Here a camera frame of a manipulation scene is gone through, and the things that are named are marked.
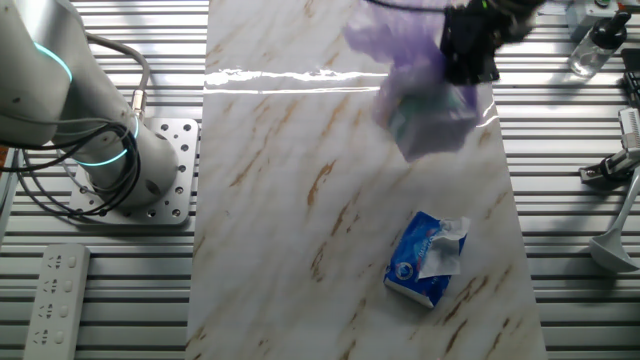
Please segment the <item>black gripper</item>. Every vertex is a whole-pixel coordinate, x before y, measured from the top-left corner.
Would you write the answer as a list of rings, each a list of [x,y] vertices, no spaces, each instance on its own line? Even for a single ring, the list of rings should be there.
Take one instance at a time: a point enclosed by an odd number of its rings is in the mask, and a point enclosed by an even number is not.
[[[471,62],[472,84],[500,79],[492,54],[501,46],[501,11],[494,5],[460,5],[444,9],[441,52],[446,58],[444,77],[453,85],[468,85],[466,65],[458,56],[483,54]]]

